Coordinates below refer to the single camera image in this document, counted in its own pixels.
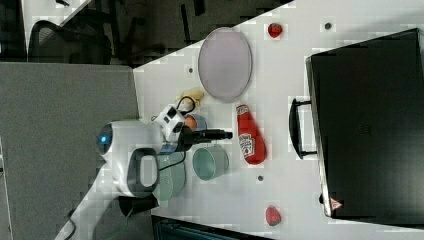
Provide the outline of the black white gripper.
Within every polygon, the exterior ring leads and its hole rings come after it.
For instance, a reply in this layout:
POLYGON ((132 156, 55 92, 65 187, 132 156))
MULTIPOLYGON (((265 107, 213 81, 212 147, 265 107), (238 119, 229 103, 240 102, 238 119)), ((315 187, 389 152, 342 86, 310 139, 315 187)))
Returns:
MULTIPOLYGON (((191 146, 191 129, 185 125, 185 117, 172 105, 166 106, 153 122, 161 127, 163 135, 162 152, 184 152, 191 146)), ((233 133, 221 129, 207 129, 192 133, 195 144, 216 140, 232 139, 233 133)))

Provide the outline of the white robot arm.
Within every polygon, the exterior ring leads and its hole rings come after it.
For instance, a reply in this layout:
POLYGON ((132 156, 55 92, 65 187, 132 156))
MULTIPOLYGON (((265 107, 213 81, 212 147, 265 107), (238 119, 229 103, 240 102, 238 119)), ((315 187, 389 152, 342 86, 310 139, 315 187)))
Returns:
POLYGON ((114 199, 151 196, 159 181, 160 154, 185 152, 196 144, 232 137, 231 132, 221 129, 190 129, 184 113, 172 105, 152 121, 108 123, 96 139, 105 163, 54 240, 92 240, 97 223, 114 199))

